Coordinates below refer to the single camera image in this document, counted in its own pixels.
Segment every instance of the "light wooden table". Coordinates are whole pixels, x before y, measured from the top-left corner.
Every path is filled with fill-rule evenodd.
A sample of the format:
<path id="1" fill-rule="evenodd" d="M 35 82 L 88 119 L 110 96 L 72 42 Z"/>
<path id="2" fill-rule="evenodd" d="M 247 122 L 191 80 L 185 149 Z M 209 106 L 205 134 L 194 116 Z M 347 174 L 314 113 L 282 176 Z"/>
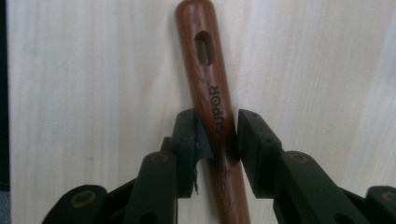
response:
<path id="1" fill-rule="evenodd" d="M 113 190 L 191 107 L 175 0 L 7 2 L 13 223 L 68 190 Z M 286 150 L 363 196 L 396 186 L 396 2 L 215 1 L 234 113 L 261 114 Z M 216 223 L 200 194 L 179 223 Z M 254 199 L 252 223 L 276 223 Z"/>

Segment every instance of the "metal bolt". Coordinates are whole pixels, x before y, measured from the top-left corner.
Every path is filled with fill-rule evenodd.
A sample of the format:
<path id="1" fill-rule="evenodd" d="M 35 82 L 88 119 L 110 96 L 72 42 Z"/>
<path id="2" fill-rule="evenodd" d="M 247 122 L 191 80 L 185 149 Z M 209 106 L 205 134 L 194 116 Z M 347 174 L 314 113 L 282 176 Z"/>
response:
<path id="1" fill-rule="evenodd" d="M 84 191 L 76 194 L 70 201 L 70 204 L 76 208 L 84 207 L 85 205 L 93 203 L 93 201 L 95 201 L 95 199 L 96 199 L 95 192 L 93 192 L 92 190 L 84 190 Z"/>

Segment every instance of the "handle slot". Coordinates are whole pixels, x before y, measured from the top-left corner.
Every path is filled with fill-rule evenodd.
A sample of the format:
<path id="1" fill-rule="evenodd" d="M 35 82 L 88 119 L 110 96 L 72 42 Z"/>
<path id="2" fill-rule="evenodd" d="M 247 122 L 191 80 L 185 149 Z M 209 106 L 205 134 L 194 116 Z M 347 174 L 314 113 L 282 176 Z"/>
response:
<path id="1" fill-rule="evenodd" d="M 209 66 L 215 61 L 215 48 L 209 32 L 201 31 L 195 36 L 195 48 L 201 65 Z"/>

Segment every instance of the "printed brand logo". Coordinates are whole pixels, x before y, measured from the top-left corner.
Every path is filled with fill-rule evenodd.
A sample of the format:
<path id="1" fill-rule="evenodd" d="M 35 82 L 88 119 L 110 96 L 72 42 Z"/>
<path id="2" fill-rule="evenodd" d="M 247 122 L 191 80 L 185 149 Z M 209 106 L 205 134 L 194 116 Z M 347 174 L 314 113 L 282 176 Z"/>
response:
<path id="1" fill-rule="evenodd" d="M 223 112 L 219 109 L 221 98 L 219 96 L 219 87 L 209 87 L 210 104 L 212 104 L 212 116 L 215 121 L 216 133 L 225 131 Z"/>

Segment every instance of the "brown wooden handle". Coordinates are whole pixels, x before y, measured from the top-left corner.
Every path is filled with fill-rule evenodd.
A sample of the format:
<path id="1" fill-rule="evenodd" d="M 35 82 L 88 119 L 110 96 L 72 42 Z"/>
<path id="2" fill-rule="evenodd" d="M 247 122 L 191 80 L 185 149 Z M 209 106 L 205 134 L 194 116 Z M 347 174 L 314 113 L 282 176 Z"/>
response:
<path id="1" fill-rule="evenodd" d="M 209 170 L 221 223 L 249 223 L 215 9 L 207 0 L 185 0 L 176 17 L 194 110 L 215 154 Z"/>

